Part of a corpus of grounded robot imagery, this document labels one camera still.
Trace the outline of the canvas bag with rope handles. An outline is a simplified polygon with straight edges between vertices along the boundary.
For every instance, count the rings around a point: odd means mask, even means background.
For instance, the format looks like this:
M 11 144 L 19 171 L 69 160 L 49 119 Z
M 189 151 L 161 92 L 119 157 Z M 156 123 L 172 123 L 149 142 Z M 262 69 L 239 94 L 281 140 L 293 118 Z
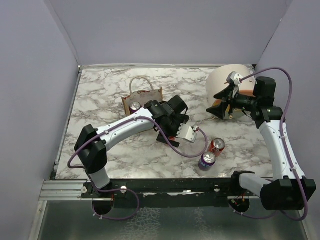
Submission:
M 151 90 L 137 90 L 137 91 L 132 91 L 132 83 L 135 79 L 143 79 L 147 81 L 149 84 Z M 124 113 L 126 116 L 130 116 L 130 110 L 129 106 L 132 102 L 139 102 L 141 104 L 141 108 L 144 107 L 144 105 L 149 102 L 149 101 L 158 101 L 159 103 L 163 101 L 163 88 L 154 88 L 153 84 L 151 81 L 143 76 L 143 75 L 137 75 L 134 76 L 130 82 L 129 82 L 129 95 L 126 97 L 121 97 L 122 103 L 123 103 L 123 108 L 124 108 Z

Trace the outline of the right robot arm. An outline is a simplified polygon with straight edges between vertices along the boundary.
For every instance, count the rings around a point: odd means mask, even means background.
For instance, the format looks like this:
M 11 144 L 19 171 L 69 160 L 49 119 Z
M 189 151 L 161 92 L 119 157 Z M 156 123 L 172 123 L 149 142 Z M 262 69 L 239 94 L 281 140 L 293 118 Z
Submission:
M 252 96 L 247 96 L 239 93 L 241 77 L 232 72 L 226 80 L 228 86 L 214 96 L 220 103 L 206 111 L 221 120 L 235 109 L 250 114 L 267 146 L 273 180 L 267 181 L 251 171 L 235 171 L 231 176 L 231 191 L 235 194 L 250 191 L 261 199 L 266 210 L 305 210 L 316 183 L 306 178 L 300 168 L 286 131 L 285 114 L 274 106 L 276 82 L 269 77 L 258 77 Z

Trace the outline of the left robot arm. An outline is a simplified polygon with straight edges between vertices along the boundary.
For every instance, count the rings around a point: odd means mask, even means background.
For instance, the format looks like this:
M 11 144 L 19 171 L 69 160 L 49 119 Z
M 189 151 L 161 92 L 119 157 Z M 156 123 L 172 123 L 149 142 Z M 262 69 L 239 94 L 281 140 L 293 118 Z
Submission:
M 127 138 L 151 129 L 158 129 L 158 141 L 173 147 L 179 144 L 171 137 L 193 143 L 196 134 L 187 124 L 189 116 L 183 113 L 188 109 L 178 96 L 169 101 L 151 100 L 131 115 L 115 123 L 99 128 L 85 126 L 75 144 L 75 155 L 79 157 L 86 174 L 98 189 L 110 184 L 105 166 L 107 152 Z

